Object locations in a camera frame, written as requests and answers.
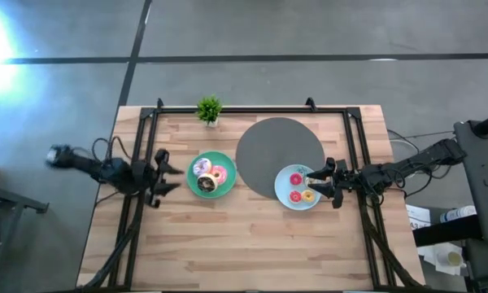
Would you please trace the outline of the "white plastic bottle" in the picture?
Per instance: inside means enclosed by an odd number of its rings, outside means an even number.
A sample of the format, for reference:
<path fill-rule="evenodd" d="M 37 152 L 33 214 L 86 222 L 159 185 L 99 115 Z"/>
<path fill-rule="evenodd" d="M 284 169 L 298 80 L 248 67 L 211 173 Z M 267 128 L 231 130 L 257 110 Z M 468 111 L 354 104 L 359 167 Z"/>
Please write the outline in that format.
<path fill-rule="evenodd" d="M 473 216 L 477 214 L 477 210 L 473 205 L 464 206 L 462 208 L 454 208 L 447 212 L 444 212 L 440 216 L 440 222 L 445 223 L 448 221 L 457 220 L 467 216 Z"/>

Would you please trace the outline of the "grey round mat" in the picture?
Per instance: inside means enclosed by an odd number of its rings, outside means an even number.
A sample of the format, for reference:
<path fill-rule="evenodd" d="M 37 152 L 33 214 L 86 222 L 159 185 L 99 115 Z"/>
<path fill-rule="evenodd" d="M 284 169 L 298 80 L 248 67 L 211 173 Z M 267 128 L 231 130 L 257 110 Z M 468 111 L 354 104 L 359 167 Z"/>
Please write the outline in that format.
<path fill-rule="evenodd" d="M 277 174 L 292 164 L 320 169 L 325 153 L 317 136 L 302 123 L 285 117 L 253 124 L 237 144 L 235 164 L 246 185 L 255 193 L 275 199 Z"/>

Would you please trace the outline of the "white paper sheet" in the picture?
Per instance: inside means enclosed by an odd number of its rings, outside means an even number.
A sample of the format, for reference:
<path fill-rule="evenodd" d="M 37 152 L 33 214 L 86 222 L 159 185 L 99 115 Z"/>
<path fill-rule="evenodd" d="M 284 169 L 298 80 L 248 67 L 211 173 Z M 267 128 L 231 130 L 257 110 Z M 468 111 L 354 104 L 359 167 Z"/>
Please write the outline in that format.
<path fill-rule="evenodd" d="M 431 224 L 430 211 L 427 208 L 420 208 L 407 204 L 407 216 L 412 230 L 428 227 Z"/>

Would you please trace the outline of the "light blue round plate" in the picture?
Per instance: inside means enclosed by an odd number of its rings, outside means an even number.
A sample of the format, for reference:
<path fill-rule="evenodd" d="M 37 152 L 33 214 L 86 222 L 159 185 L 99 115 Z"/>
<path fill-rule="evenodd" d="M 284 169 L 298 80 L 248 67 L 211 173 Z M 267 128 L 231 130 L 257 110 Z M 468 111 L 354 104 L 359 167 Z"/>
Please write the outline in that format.
<path fill-rule="evenodd" d="M 308 173 L 311 173 L 312 169 L 302 165 L 302 164 L 292 164 L 284 167 L 276 176 L 274 181 L 274 190 L 278 200 L 287 208 L 295 211 L 305 211 L 311 208 L 314 208 L 321 198 L 321 193 L 310 189 L 305 185 L 303 182 L 298 186 L 293 186 L 290 184 L 290 175 L 292 173 L 301 173 L 303 175 L 303 179 Z M 305 203 L 301 202 L 298 204 L 291 203 L 289 201 L 289 194 L 292 190 L 297 190 L 302 194 L 304 190 L 312 190 L 315 193 L 316 199 L 313 203 Z"/>

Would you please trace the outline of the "green plant in white pot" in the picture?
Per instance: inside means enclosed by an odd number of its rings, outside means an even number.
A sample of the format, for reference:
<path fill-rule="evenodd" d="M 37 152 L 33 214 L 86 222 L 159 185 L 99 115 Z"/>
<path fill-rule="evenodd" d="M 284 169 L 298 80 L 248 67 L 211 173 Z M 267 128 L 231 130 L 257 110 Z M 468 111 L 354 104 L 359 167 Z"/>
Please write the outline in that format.
<path fill-rule="evenodd" d="M 218 125 L 221 111 L 222 104 L 214 94 L 203 96 L 197 104 L 197 117 L 207 127 L 216 127 Z"/>

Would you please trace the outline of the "pink frosted donut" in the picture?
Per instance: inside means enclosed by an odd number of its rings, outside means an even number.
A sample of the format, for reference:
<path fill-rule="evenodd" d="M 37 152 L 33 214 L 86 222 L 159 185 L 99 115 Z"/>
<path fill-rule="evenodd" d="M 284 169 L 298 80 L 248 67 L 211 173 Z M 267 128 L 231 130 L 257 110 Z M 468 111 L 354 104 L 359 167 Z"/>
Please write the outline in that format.
<path fill-rule="evenodd" d="M 211 167 L 211 175 L 216 179 L 218 185 L 223 185 L 227 180 L 227 170 L 222 165 L 213 165 Z"/>

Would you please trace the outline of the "white cup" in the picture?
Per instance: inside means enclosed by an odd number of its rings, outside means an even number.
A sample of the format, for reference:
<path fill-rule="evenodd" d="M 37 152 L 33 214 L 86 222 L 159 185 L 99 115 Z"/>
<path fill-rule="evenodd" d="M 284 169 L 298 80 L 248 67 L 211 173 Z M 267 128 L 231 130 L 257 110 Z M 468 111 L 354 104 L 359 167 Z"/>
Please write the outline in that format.
<path fill-rule="evenodd" d="M 462 267 L 464 265 L 464 259 L 459 252 L 449 251 L 446 254 L 446 262 L 452 267 Z"/>

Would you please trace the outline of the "grey cart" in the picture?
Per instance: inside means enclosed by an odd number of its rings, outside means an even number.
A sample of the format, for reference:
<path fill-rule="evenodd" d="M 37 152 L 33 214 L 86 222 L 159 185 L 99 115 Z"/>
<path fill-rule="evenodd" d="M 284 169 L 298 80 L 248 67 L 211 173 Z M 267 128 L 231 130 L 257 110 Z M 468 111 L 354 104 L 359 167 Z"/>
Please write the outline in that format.
<path fill-rule="evenodd" d="M 488 242 L 488 118 L 457 122 L 454 131 L 460 148 L 466 153 L 463 166 L 482 237 Z"/>

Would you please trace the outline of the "chocolate frosted donut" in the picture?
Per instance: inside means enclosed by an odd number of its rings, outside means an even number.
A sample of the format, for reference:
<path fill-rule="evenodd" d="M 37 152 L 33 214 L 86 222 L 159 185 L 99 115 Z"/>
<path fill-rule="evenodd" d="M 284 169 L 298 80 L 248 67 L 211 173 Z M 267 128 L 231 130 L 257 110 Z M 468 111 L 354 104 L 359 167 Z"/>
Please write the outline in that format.
<path fill-rule="evenodd" d="M 205 193 L 211 193 L 218 188 L 218 179 L 210 173 L 203 173 L 197 178 L 197 187 Z"/>

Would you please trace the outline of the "green round plate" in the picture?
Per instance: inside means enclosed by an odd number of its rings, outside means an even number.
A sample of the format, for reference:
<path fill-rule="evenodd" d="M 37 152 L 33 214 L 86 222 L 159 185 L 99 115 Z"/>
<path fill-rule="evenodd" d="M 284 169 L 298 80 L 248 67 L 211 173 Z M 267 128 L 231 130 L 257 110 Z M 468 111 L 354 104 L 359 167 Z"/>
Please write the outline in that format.
<path fill-rule="evenodd" d="M 203 158 L 203 157 L 208 158 L 211 161 L 212 166 L 213 165 L 224 166 L 228 173 L 226 182 L 223 185 L 218 185 L 218 188 L 211 193 L 202 192 L 197 187 L 198 177 L 196 177 L 192 171 L 194 162 L 199 158 Z M 217 199 L 228 194 L 233 189 L 236 180 L 237 180 L 236 164 L 229 156 L 219 151 L 207 151 L 198 155 L 191 161 L 190 166 L 188 167 L 186 173 L 186 182 L 188 187 L 192 190 L 193 193 L 195 193 L 197 196 L 204 199 Z"/>

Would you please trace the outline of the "black metal rig frame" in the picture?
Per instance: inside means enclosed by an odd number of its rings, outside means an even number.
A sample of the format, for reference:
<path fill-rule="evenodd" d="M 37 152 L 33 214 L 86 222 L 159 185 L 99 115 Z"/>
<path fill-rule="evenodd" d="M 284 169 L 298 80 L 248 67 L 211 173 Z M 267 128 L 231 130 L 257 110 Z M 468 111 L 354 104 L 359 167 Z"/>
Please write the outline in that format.
<path fill-rule="evenodd" d="M 351 168 L 393 158 L 378 105 L 226 106 L 207 127 L 194 107 L 122 107 L 114 132 L 134 156 L 169 151 L 170 163 L 188 172 L 204 152 L 235 156 L 255 123 L 285 117 L 316 136 L 315 168 L 326 157 Z M 348 291 L 396 285 L 399 278 L 364 232 L 363 196 L 345 193 L 341 208 L 322 199 L 296 212 L 254 192 L 241 178 L 218 199 L 187 185 L 158 208 L 142 197 L 124 199 L 100 190 L 77 280 L 79 293 L 126 291 Z"/>

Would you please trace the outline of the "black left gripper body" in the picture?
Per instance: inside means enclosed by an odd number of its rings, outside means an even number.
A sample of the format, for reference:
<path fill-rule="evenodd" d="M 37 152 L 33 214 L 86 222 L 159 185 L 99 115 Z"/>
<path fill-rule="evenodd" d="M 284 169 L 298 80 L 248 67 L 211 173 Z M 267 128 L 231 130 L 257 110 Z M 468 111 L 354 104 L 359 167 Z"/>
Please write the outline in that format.
<path fill-rule="evenodd" d="M 168 162 L 168 159 L 169 152 L 165 149 L 158 149 L 155 155 L 155 161 L 158 164 L 157 169 L 142 160 L 132 163 L 135 189 L 136 191 L 142 190 L 145 192 L 145 204 L 152 208 L 159 208 L 161 204 L 160 195 L 155 194 L 155 184 L 160 182 L 167 183 L 161 172 L 161 162 Z"/>

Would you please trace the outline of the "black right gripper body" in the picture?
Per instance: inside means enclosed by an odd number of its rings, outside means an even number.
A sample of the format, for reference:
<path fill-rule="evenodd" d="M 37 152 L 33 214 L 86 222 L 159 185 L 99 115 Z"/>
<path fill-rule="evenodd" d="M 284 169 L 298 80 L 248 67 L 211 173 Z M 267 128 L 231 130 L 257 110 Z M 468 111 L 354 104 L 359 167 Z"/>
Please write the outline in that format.
<path fill-rule="evenodd" d="M 343 191 L 352 192 L 359 187 L 357 172 L 349 170 L 345 160 L 328 158 L 326 165 L 331 169 L 329 198 L 332 199 L 333 208 L 340 208 L 343 202 Z"/>

